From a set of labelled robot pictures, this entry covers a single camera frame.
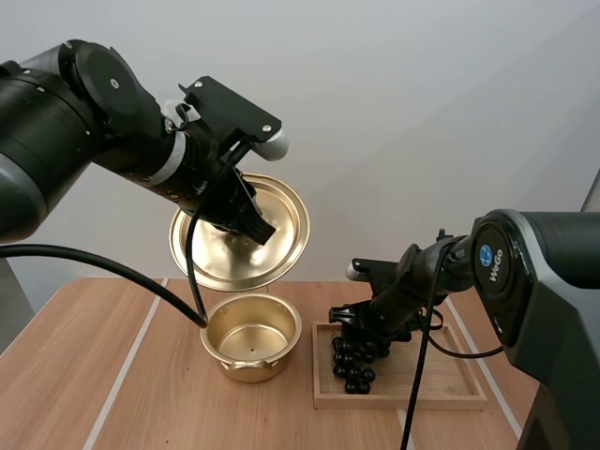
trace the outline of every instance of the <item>robotic arm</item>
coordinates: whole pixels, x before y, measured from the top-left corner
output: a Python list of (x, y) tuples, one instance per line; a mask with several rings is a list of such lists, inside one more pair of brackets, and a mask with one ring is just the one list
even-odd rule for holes
[(518, 449), (598, 448), (599, 230), (600, 213), (492, 211), (470, 236), (441, 231), (399, 263), (352, 260), (347, 276), (368, 281), (373, 298), (334, 307), (329, 320), (346, 339), (381, 348), (410, 340), (432, 287), (439, 305), (474, 286), (509, 362), (541, 383)]
[(235, 164), (283, 158), (281, 122), (210, 77), (180, 87), (176, 127), (114, 49), (71, 40), (1, 65), (0, 242), (33, 233), (95, 162), (264, 244), (275, 230)]

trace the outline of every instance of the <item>wooden table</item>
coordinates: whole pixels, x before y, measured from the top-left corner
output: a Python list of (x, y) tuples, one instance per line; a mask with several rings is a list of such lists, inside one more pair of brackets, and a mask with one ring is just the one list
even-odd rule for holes
[[(186, 280), (163, 282), (193, 304)], [(119, 278), (68, 284), (0, 356), (0, 448), (398, 449), (402, 411), (312, 408), (310, 325), (331, 306), (369, 298), (368, 285), (263, 291), (294, 303), (303, 334), (280, 375), (241, 384), (219, 373), (198, 328), (150, 292)], [(203, 294), (209, 308), (227, 295)], [(498, 345), (475, 292), (453, 295), (442, 313), (465, 349)], [(487, 409), (417, 411), (412, 448), (516, 448), (537, 384), (503, 354), (470, 364)]]

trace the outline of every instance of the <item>gold pot handle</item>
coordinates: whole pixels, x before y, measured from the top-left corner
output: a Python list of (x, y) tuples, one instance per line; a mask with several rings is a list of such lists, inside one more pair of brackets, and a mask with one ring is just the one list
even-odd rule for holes
[(228, 370), (239, 370), (241, 368), (269, 368), (269, 363), (266, 361), (235, 361), (227, 367)]

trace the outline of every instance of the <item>black cable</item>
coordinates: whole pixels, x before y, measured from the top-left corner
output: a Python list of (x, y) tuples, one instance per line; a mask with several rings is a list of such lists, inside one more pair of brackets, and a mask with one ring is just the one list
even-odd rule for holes
[(187, 279), (189, 280), (189, 288), (191, 289), (191, 293), (194, 296), (194, 302), (196, 302), (196, 309), (198, 309), (198, 314), (207, 320), (206, 309), (204, 308), (203, 297), (200, 294), (200, 289), (198, 288), (198, 283), (196, 282), (196, 272), (194, 271), (194, 258), (192, 256), (192, 240), (194, 239), (194, 232), (196, 231), (196, 224), (198, 223), (198, 218), (200, 217), (200, 212), (202, 211), (201, 207), (198, 206), (194, 215), (191, 217), (189, 221), (189, 225), (187, 226), (187, 234), (186, 234), (186, 267), (187, 267)]
[(411, 425), (413, 424), (414, 409), (416, 408), (416, 400), (419, 395), (419, 386), (421, 385), (421, 378), (423, 377), (423, 369), (425, 368), (425, 356), (428, 351), (428, 338), (429, 338), (429, 327), (431, 326), (431, 318), (433, 316), (433, 303), (435, 302), (435, 290), (438, 284), (438, 278), (442, 271), (443, 260), (445, 259), (448, 249), (453, 243), (448, 243), (440, 250), (440, 256), (435, 264), (435, 270), (433, 271), (433, 281), (431, 283), (431, 289), (427, 299), (427, 316), (425, 318), (425, 324), (423, 326), (423, 337), (421, 338), (421, 347), (419, 349), (419, 358), (416, 363), (416, 370), (414, 372), (414, 381), (412, 382), (411, 398), (409, 400), (409, 406), (406, 410), (406, 420), (404, 421), (404, 430), (402, 432), (402, 444), (400, 450), (406, 450), (409, 445), (409, 439), (411, 437)]
[(433, 340), (433, 337), (429, 337), (429, 343), (433, 347), (435, 347), (436, 349), (438, 349), (440, 352), (442, 352), (444, 354), (447, 354), (448, 356), (454, 356), (455, 358), (460, 358), (460, 359), (487, 358), (489, 356), (493, 356), (494, 354), (502, 353), (503, 350), (504, 350), (503, 346), (501, 345), (497, 349), (490, 350), (489, 352), (481, 352), (481, 353), (457, 353), (457, 352), (452, 352), (451, 350), (445, 349), (440, 344), (438, 344), (435, 340)]
[[(216, 155), (218, 151), (218, 139), (215, 136), (213, 130), (208, 126), (206, 122), (202, 119), (198, 120), (200, 128), (204, 133), (208, 135), (210, 138), (210, 152), (213, 155)], [(206, 187), (204, 192), (201, 192), (200, 195), (206, 193), (206, 190), (210, 190), (211, 187)], [(187, 268), (187, 279), (189, 280), (189, 288), (191, 289), (191, 293), (194, 297), (194, 302), (196, 303), (196, 309), (198, 309), (198, 313), (201, 315), (203, 319), (208, 321), (208, 316), (206, 314), (206, 309), (204, 308), (203, 297), (200, 294), (200, 289), (198, 288), (198, 283), (196, 282), (196, 273), (194, 271), (194, 258), (192, 254), (192, 242), (194, 239), (194, 232), (196, 231), (196, 224), (198, 223), (198, 219), (200, 218), (200, 213), (202, 211), (202, 205), (198, 205), (196, 211), (194, 212), (191, 220), (189, 221), (189, 225), (187, 226), (187, 234), (186, 234), (186, 268)]]
[(192, 322), (196, 323), (201, 328), (206, 327), (206, 321), (177, 295), (166, 289), (164, 286), (156, 283), (153, 279), (150, 279), (119, 262), (95, 255), (94, 253), (68, 247), (43, 245), (15, 245), (0, 247), (0, 258), (16, 258), (20, 256), (44, 256), (50, 258), (60, 258), (63, 260), (72, 260), (79, 263), (94, 265), (95, 267), (108, 270), (109, 272), (113, 272), (116, 275), (127, 278), (128, 280), (133, 281), (134, 283), (147, 289), (151, 293), (164, 298), (167, 303), (176, 308)]
[(176, 127), (175, 125), (173, 125), (171, 132), (183, 131), (184, 129), (186, 129), (188, 127), (188, 124), (189, 124), (188, 112), (184, 108), (184, 103), (179, 103), (177, 106), (175, 106), (175, 112), (177, 113), (177, 115), (179, 115), (179, 117), (183, 120), (183, 122), (181, 123), (181, 125), (179, 127)]
[[(439, 330), (442, 328), (443, 325), (443, 315), (441, 314), (440, 311), (434, 309), (433, 310), (433, 315), (438, 317), (441, 321), (441, 323), (439, 325), (436, 325), (436, 327), (434, 328), (433, 326), (430, 327), (431, 330)], [(423, 330), (423, 315), (421, 314), (421, 311), (419, 311), (419, 314), (417, 315), (417, 320), (419, 321), (419, 325), (421, 326), (421, 330)], [(498, 353), (502, 353), (504, 348), (501, 345), (500, 347), (498, 347), (497, 349), (494, 350), (490, 350), (488, 352), (480, 352), (480, 353), (458, 353), (458, 352), (452, 352), (451, 350), (445, 349), (444, 347), (442, 347), (440, 344), (438, 344), (433, 337), (429, 336), (429, 343), (436, 349), (438, 349), (440, 352), (442, 352), (443, 354), (447, 354), (448, 356), (453, 356), (455, 358), (459, 358), (459, 359), (479, 359), (479, 358), (487, 358), (489, 356), (493, 356), (494, 354), (498, 354)]]

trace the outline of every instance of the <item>wooden tray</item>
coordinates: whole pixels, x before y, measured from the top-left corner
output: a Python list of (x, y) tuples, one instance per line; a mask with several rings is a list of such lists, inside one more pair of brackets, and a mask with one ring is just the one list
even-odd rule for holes
[[(315, 409), (406, 409), (413, 387), (414, 368), (421, 345), (421, 333), (414, 332), (410, 342), (394, 342), (387, 358), (372, 365), (377, 379), (368, 395), (349, 395), (345, 380), (333, 374), (331, 339), (339, 336), (341, 325), (315, 322), (312, 325), (312, 368)], [(444, 325), (431, 336), (453, 352), (463, 350), (454, 330)], [(430, 410), (483, 410), (488, 399), (475, 377), (473, 362), (447, 356), (431, 345), (427, 347), (417, 408)]]

